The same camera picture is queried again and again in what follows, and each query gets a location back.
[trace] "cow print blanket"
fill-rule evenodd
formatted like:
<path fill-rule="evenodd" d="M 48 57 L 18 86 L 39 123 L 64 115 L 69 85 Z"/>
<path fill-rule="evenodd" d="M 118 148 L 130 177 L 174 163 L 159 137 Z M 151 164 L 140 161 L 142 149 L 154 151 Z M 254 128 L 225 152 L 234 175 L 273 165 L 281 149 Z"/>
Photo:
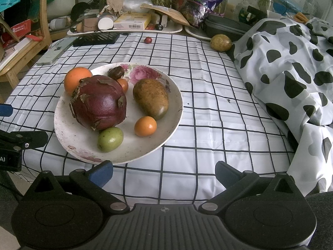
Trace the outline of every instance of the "cow print blanket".
<path fill-rule="evenodd" d="M 264 19 L 228 54 L 295 150 L 288 174 L 302 194 L 331 190 L 333 27 L 317 18 Z"/>

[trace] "red dragon fruit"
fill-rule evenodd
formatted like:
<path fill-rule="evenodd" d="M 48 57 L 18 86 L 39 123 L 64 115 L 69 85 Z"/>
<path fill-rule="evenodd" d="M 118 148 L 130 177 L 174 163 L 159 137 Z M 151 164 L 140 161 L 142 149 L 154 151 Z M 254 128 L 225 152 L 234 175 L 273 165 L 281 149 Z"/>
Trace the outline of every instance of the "red dragon fruit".
<path fill-rule="evenodd" d="M 117 81 L 94 75 L 80 80 L 72 94 L 70 108 L 82 126 L 102 131 L 124 121 L 126 103 L 124 91 Z"/>

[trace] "red box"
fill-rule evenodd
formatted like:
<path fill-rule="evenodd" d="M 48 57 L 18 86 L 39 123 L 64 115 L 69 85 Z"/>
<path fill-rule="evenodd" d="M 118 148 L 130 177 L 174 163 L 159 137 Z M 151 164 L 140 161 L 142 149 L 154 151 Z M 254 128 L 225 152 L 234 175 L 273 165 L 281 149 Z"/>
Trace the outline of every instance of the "red box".
<path fill-rule="evenodd" d="M 29 32 L 31 32 L 31 20 L 28 19 L 26 21 L 23 21 L 19 24 L 14 25 L 13 27 L 11 27 L 11 29 L 13 30 L 13 32 L 16 34 L 16 36 L 20 39 L 23 36 L 25 36 L 26 34 L 28 34 Z M 1 39 L 3 42 L 3 48 L 5 49 L 7 46 L 13 44 L 14 42 L 16 42 L 15 39 L 13 39 L 11 37 L 11 35 L 9 35 L 7 32 L 3 33 L 1 35 Z"/>

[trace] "white tablecloth with black lines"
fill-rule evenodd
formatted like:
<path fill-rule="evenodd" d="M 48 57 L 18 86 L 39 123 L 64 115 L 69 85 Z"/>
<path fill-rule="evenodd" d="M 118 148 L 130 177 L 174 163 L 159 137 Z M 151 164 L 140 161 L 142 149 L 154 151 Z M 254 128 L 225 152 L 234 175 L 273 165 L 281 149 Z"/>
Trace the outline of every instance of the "white tablecloth with black lines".
<path fill-rule="evenodd" d="M 153 38 L 151 44 L 143 42 L 146 36 Z M 163 147 L 114 166 L 106 191 L 130 206 L 198 205 L 224 190 L 214 176 L 218 161 L 264 176 L 288 170 L 293 151 L 286 137 L 249 95 L 225 53 L 191 37 L 132 33 L 113 45 L 71 46 L 53 65 L 31 68 L 11 93 L 6 103 L 14 113 L 0 117 L 0 129 L 44 130 L 49 135 L 45 147 L 23 153 L 20 177 L 31 182 L 41 170 L 68 175 L 76 168 L 92 167 L 63 149 L 54 132 L 54 110 L 70 69 L 122 61 L 155 66 L 170 75 L 181 90 L 184 114 Z"/>

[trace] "screw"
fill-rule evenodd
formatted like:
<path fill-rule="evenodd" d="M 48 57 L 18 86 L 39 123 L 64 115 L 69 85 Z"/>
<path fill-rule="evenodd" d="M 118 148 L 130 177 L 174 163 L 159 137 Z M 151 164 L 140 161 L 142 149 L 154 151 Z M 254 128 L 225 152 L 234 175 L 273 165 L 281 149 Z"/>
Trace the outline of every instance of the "screw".
<path fill-rule="evenodd" d="M 115 211 L 123 211 L 127 208 L 127 205 L 123 202 L 115 202 L 110 205 L 110 208 Z"/>
<path fill-rule="evenodd" d="M 218 206 L 215 203 L 204 203 L 202 208 L 206 211 L 215 211 L 217 210 Z"/>

